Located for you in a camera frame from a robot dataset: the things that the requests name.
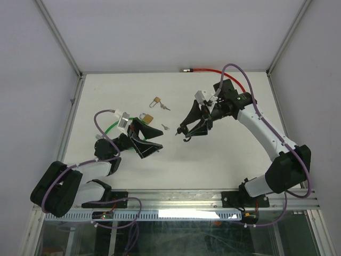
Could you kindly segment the large brass padlock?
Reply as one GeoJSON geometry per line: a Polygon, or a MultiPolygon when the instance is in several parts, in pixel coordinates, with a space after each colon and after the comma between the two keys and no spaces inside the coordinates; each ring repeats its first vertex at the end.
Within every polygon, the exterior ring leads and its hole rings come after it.
{"type": "Polygon", "coordinates": [[[153,118],[151,115],[149,115],[149,114],[141,113],[141,114],[139,115],[139,119],[140,119],[143,123],[149,125],[149,124],[153,121],[154,118],[153,118]]]}

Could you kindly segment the small padlock silver keys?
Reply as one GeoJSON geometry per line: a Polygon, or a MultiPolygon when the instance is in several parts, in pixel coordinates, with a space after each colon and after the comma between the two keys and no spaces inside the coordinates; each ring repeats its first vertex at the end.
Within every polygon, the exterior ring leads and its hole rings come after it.
{"type": "Polygon", "coordinates": [[[160,107],[164,110],[170,110],[166,105],[164,105],[162,102],[160,102],[160,107]]]}

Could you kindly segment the small brass padlock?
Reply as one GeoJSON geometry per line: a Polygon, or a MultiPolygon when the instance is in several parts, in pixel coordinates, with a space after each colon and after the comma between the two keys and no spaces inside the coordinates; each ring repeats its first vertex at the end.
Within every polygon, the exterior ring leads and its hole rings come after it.
{"type": "Polygon", "coordinates": [[[160,103],[160,98],[159,97],[155,97],[153,99],[153,101],[151,102],[151,104],[149,104],[150,108],[153,108],[155,105],[157,105],[158,103],[160,103]]]}

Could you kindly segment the green cable lock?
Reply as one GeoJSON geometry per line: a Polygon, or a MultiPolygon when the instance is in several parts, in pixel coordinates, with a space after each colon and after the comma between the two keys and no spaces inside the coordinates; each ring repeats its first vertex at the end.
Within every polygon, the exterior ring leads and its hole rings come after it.
{"type": "MultiPolygon", "coordinates": [[[[138,118],[138,120],[140,120],[143,124],[148,125],[148,123],[144,122],[143,120],[141,120],[141,119],[139,119],[139,118],[138,118]]],[[[104,131],[104,133],[107,135],[107,134],[108,134],[112,129],[114,129],[119,123],[120,123],[120,121],[114,122],[113,124],[111,124],[111,125],[104,131]]],[[[102,139],[102,138],[104,138],[104,136],[103,136],[103,135],[100,135],[100,134],[97,134],[97,135],[95,136],[95,138],[96,138],[96,139],[102,139]]]]}

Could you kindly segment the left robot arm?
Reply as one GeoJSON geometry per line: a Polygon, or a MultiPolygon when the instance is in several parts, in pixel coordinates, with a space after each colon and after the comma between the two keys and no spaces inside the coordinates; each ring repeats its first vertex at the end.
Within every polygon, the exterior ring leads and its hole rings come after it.
{"type": "Polygon", "coordinates": [[[107,134],[94,145],[95,158],[80,164],[67,165],[61,161],[50,164],[30,195],[32,203],[55,217],[64,216],[74,204],[97,204],[106,207],[114,203],[111,186],[101,179],[113,175],[121,163],[121,152],[134,149],[141,159],[161,150],[151,142],[162,136],[161,130],[133,118],[127,131],[110,139],[107,134]]]}

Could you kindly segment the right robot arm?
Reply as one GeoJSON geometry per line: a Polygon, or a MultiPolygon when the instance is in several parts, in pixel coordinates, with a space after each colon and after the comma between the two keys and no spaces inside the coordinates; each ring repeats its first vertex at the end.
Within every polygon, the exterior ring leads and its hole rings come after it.
{"type": "Polygon", "coordinates": [[[230,79],[217,83],[214,93],[198,91],[187,117],[177,128],[184,134],[184,141],[207,135],[213,122],[227,116],[244,125],[268,154],[271,165],[264,175],[245,179],[234,196],[227,202],[232,207],[249,207],[260,196],[280,194],[308,180],[311,151],[308,146],[298,146],[273,127],[257,108],[257,103],[248,92],[238,93],[230,79]]]}

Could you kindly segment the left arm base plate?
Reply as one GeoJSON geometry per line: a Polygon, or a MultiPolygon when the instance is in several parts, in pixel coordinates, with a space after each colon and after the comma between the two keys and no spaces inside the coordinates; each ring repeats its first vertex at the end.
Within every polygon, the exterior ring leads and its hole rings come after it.
{"type": "Polygon", "coordinates": [[[108,191],[105,192],[104,195],[98,202],[100,204],[95,204],[90,202],[86,202],[82,204],[82,208],[84,209],[111,209],[115,206],[115,209],[126,209],[127,208],[127,200],[119,201],[112,203],[111,201],[116,201],[122,198],[127,198],[128,192],[126,191],[108,191]]]}

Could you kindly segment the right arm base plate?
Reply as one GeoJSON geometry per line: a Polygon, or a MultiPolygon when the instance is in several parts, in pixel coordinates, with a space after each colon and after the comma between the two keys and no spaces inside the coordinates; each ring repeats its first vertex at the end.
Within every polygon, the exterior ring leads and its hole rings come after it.
{"type": "Polygon", "coordinates": [[[268,197],[263,194],[257,197],[250,197],[240,191],[222,191],[221,192],[223,208],[236,208],[243,210],[244,208],[269,208],[270,203],[268,197]]]}

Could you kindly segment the aluminium mounting rail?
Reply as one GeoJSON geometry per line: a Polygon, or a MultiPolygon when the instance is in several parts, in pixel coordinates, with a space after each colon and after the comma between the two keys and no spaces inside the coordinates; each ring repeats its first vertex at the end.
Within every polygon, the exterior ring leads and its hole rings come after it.
{"type": "MultiPolygon", "coordinates": [[[[233,191],[229,190],[112,190],[112,191],[126,191],[128,192],[127,209],[138,208],[139,203],[135,198],[139,198],[142,202],[144,210],[150,209],[227,209],[222,206],[221,192],[233,191]]],[[[81,208],[83,203],[90,202],[88,191],[83,191],[82,196],[85,199],[74,201],[72,208],[81,208]]],[[[269,194],[266,195],[269,199],[269,208],[259,208],[261,211],[280,211],[287,204],[287,210],[290,211],[304,211],[304,210],[318,210],[320,205],[314,193],[308,198],[297,198],[290,194],[269,194]]]]}

